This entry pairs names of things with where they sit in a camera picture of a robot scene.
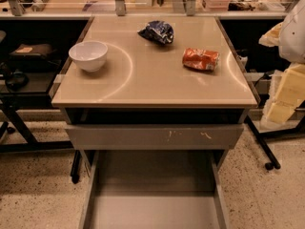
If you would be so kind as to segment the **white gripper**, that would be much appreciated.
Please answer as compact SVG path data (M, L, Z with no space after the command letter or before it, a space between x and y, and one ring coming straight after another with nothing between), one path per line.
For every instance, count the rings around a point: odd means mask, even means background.
M282 22L263 34L258 43L265 47L278 46L281 28ZM284 72L275 70L260 120L261 127L276 129L283 126L304 101L305 65L292 63Z

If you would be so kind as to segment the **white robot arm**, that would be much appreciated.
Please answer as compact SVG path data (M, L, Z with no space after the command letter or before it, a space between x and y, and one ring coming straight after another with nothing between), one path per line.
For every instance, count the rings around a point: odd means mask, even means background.
M290 62L283 72L274 71L260 120L264 129L274 129L284 125L305 101L305 0L299 0L284 21L263 34L258 43L278 46L279 56Z

